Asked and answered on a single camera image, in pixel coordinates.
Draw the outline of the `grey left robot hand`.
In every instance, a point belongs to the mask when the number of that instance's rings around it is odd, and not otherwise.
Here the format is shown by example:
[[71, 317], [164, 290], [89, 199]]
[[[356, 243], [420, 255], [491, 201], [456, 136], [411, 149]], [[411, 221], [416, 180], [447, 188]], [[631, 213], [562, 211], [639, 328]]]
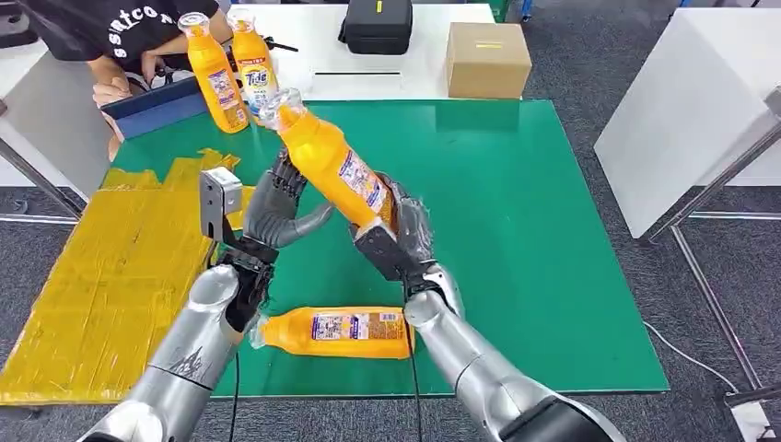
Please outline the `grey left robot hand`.
[[322, 227], [334, 206], [328, 202], [306, 215], [297, 213], [308, 180], [283, 147], [260, 177], [244, 214], [243, 235], [272, 249], [286, 247]]

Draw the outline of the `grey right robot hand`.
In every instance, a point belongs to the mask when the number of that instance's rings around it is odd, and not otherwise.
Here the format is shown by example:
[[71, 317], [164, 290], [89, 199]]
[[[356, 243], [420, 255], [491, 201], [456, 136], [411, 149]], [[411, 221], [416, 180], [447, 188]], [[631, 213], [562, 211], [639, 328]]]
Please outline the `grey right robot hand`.
[[428, 209], [389, 175], [379, 177], [392, 193], [397, 245], [416, 268], [427, 269], [436, 262]]

